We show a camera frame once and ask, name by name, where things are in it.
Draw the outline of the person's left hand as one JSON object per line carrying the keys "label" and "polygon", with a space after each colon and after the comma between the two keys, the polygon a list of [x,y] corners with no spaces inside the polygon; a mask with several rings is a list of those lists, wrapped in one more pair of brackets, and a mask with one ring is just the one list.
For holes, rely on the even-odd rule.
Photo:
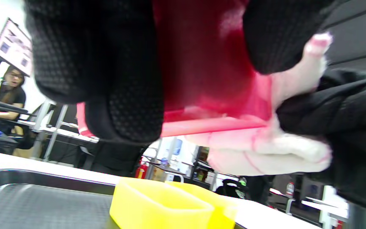
{"label": "person's left hand", "polygon": [[126,144],[253,129],[340,0],[25,0],[39,90]]}

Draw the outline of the person's right hand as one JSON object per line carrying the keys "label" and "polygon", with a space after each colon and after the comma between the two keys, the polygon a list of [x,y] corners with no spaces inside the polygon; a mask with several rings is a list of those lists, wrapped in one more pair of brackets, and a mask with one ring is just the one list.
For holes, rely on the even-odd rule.
{"label": "person's right hand", "polygon": [[332,149],[331,165],[307,176],[366,208],[366,72],[326,70],[315,92],[285,100],[276,112],[284,131],[322,136]]}

